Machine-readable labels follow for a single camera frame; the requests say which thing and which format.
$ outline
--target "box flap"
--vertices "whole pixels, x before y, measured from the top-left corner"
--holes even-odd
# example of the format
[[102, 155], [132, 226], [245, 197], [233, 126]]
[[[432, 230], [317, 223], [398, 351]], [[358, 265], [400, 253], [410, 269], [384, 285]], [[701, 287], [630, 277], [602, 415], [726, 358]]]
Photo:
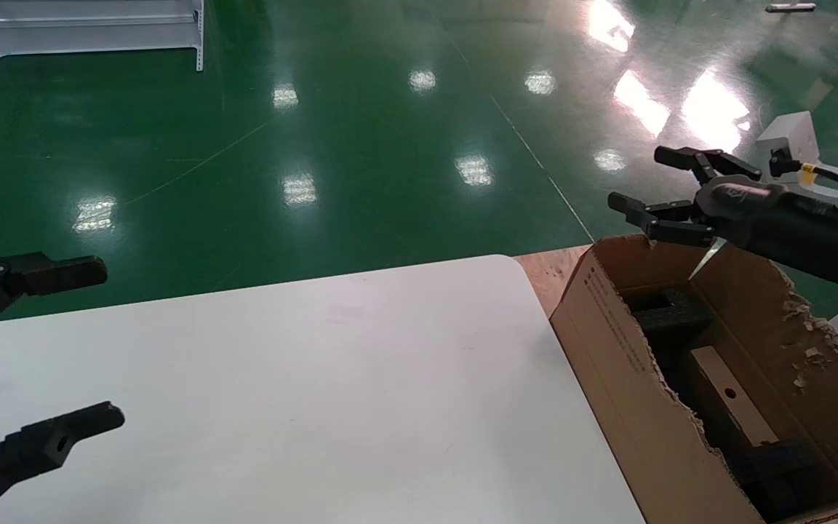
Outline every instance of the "box flap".
[[645, 235], [600, 239], [591, 251], [616, 289], [684, 282], [707, 248], [649, 242]]
[[835, 331], [810, 315], [777, 266], [732, 245], [719, 250], [693, 282], [838, 471]]
[[[705, 444], [699, 421], [664, 384], [598, 262], [609, 261], [619, 282], [647, 285], [686, 279], [705, 251], [663, 246], [651, 249], [641, 236], [599, 242], [580, 259], [551, 324], [649, 524], [762, 523], [722, 457]], [[678, 260], [654, 263], [661, 256]]]

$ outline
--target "white table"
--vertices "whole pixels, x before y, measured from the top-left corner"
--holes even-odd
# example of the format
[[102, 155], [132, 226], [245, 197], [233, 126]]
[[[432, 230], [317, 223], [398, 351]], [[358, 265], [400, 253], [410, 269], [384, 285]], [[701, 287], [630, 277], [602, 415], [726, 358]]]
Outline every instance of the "white table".
[[0, 523], [642, 523], [505, 256], [0, 322], [0, 438], [103, 400]]

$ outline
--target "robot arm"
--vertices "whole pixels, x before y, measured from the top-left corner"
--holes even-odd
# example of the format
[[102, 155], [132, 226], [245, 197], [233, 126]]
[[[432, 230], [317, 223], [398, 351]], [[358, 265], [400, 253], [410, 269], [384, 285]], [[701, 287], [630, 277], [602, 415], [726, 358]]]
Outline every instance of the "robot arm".
[[646, 205], [611, 193], [608, 205], [650, 239], [709, 246], [714, 237], [779, 264], [838, 283], [838, 203], [777, 183], [719, 150], [659, 146], [655, 161], [691, 170], [701, 189], [694, 202]]

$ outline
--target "torn cardboard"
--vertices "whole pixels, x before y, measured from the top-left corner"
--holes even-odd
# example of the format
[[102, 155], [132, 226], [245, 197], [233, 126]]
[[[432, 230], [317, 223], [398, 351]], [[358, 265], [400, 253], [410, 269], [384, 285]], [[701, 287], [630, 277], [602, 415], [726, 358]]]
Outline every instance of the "torn cardboard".
[[[705, 251], [642, 235], [602, 239], [551, 318], [639, 508], [649, 524], [762, 522], [664, 384], [624, 301], [685, 285], [717, 317], [699, 346], [713, 346], [770, 431], [802, 443], [818, 465], [803, 487], [816, 508], [791, 521], [838, 517], [838, 336], [771, 262], [731, 245], [688, 282]], [[818, 356], [823, 365], [812, 365]]]

